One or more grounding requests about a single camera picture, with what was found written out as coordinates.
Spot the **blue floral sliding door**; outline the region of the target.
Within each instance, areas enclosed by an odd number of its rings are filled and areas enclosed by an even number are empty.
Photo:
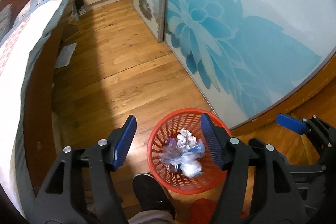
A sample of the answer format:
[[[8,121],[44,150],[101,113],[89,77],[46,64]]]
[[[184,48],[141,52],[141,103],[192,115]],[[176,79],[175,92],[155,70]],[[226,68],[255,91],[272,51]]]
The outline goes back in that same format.
[[[167,0],[166,26],[230,128],[288,98],[335,52],[335,0]]]

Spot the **white pink leaf blanket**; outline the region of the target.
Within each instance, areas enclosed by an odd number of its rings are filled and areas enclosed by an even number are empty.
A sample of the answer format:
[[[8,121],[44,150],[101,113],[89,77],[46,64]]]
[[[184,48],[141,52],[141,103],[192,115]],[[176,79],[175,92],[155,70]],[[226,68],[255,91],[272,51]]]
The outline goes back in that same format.
[[[10,184],[11,155],[21,116],[21,89],[29,53],[43,36],[53,11],[45,7],[25,17],[1,47],[1,184]]]

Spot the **red plastic trash basket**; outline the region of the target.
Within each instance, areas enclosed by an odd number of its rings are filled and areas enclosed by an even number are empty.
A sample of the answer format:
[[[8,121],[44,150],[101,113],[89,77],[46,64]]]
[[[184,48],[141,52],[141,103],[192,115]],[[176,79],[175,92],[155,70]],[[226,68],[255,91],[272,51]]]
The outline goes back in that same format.
[[[199,194],[206,192],[226,178],[226,171],[222,171],[214,164],[208,149],[199,160],[202,165],[201,174],[196,177],[186,177],[182,171],[170,172],[161,163],[159,153],[166,141],[176,137],[181,129],[189,130],[193,136],[205,141],[201,130],[201,115],[207,113],[212,122],[219,127],[227,129],[227,126],[214,114],[202,109],[186,108],[176,110],[162,118],[152,130],[147,143],[147,163],[153,176],[158,182],[173,192],[179,194]]]

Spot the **clear plastic bag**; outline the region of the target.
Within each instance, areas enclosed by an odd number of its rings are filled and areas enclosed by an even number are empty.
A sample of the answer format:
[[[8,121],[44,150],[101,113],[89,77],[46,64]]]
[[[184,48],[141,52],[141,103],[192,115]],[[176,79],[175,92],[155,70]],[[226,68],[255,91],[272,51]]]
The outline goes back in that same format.
[[[159,153],[160,162],[169,172],[181,172],[182,155],[187,153],[189,149],[189,145],[165,145]]]

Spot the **purple candy wrapper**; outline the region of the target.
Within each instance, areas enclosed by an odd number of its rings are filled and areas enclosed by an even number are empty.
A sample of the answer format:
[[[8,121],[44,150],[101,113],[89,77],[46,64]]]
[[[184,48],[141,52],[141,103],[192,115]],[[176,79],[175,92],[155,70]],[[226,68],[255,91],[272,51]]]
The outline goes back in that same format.
[[[176,139],[175,138],[168,138],[168,139],[166,139],[165,146],[166,147],[175,148],[177,146]]]

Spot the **white paper ball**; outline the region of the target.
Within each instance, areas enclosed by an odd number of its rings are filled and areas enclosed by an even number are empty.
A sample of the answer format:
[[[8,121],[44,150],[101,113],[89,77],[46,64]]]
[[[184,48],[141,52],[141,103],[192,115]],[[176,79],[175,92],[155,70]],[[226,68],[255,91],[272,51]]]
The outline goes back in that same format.
[[[180,129],[176,139],[178,148],[191,149],[197,144],[196,137],[185,128]]]

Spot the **grey floor mat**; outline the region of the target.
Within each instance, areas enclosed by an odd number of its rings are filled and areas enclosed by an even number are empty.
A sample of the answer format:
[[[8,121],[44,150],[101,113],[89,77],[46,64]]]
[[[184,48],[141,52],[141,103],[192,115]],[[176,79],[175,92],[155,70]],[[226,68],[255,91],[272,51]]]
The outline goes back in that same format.
[[[56,59],[55,69],[66,67],[70,64],[71,57],[76,49],[76,46],[77,43],[72,43],[62,48]]]

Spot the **white blue pillow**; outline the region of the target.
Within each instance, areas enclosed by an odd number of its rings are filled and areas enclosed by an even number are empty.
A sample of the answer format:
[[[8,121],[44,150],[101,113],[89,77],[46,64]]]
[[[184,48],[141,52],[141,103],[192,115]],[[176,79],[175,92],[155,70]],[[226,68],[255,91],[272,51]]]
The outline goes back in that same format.
[[[18,14],[18,17],[22,17],[26,15],[29,11],[31,11],[35,6],[37,6],[39,3],[41,3],[44,0],[30,0],[26,3],[26,5],[21,9],[21,11]]]

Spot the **grey checked pillow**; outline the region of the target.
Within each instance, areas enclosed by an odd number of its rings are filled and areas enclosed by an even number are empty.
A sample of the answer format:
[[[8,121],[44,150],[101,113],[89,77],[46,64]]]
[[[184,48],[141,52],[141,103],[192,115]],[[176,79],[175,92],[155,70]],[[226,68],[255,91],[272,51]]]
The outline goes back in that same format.
[[[11,22],[11,4],[5,6],[0,12],[0,40],[9,32]]]

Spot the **black shoe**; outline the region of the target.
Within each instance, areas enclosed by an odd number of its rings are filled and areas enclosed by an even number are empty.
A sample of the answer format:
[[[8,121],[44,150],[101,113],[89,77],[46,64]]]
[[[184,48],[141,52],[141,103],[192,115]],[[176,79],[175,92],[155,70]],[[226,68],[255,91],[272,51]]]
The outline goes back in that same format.
[[[133,192],[141,206],[141,212],[149,215],[159,213],[174,221],[176,209],[167,190],[160,185],[152,174],[139,173],[132,180]]]

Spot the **white crumpled plastic trash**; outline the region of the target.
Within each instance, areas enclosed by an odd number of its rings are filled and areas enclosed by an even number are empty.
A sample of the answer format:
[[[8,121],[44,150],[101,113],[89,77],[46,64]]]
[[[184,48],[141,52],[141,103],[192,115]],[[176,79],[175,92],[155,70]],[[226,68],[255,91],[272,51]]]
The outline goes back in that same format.
[[[202,172],[202,165],[193,155],[183,155],[181,157],[181,171],[188,177],[193,178],[199,176]]]

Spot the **blue white plastic wrapper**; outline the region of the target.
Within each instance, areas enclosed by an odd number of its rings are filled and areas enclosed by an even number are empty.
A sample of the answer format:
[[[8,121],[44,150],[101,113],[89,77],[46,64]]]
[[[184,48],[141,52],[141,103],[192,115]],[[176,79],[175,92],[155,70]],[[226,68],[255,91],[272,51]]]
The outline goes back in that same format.
[[[187,159],[200,159],[205,155],[205,145],[201,139],[183,154]]]

